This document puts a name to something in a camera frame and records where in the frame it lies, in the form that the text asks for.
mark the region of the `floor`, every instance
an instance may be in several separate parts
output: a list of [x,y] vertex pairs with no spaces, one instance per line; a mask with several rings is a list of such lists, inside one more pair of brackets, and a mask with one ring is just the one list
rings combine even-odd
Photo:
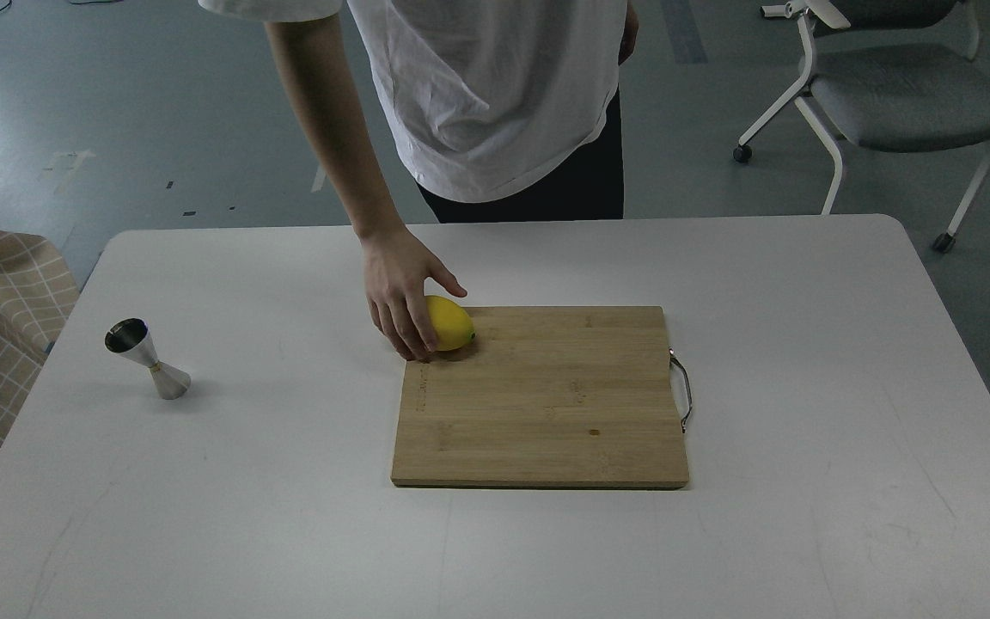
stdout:
[[[990,0],[978,66],[990,76]],[[797,75],[792,22],[758,3],[637,0],[636,54],[622,67],[626,212],[632,218],[820,211],[832,163],[787,108],[731,161],[736,138]],[[966,44],[966,17],[922,34],[852,33],[842,48],[922,36]],[[357,30],[347,52],[370,134],[408,223],[432,223],[395,155]],[[990,389],[990,177],[950,254],[944,230],[979,150],[891,156],[847,146],[837,212],[907,228]],[[13,3],[0,15],[0,229],[47,236],[80,285],[111,236],[134,228],[345,224],[303,141],[260,25],[195,3]]]

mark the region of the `hand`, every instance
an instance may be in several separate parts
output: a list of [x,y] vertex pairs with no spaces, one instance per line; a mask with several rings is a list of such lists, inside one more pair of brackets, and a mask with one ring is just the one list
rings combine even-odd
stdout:
[[617,64],[624,64],[636,48],[636,33],[640,30],[640,17],[637,17],[632,0],[625,11],[625,34],[621,35],[621,49],[617,54]]
[[373,324],[408,361],[437,349],[423,284],[433,278],[453,297],[468,294],[445,265],[408,228],[362,239],[365,296]]

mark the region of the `wooden cutting board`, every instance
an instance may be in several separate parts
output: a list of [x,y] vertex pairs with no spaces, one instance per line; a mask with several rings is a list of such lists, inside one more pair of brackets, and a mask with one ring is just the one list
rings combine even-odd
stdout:
[[409,361],[392,482],[675,489],[688,482],[660,307],[468,307],[476,340]]

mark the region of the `lemon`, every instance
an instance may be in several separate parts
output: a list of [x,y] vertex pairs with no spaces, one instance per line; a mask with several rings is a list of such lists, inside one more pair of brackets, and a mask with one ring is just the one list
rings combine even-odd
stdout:
[[463,307],[445,297],[427,295],[427,312],[430,324],[437,333],[437,350],[456,350],[475,340],[472,318]]

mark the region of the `metal jigger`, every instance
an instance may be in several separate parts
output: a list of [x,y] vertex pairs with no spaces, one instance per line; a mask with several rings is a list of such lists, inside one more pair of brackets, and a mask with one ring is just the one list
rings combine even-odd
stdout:
[[189,389],[189,375],[172,365],[161,364],[155,355],[148,325],[140,318],[117,322],[106,333],[106,348],[114,355],[130,359],[152,372],[155,389],[164,400],[181,397]]

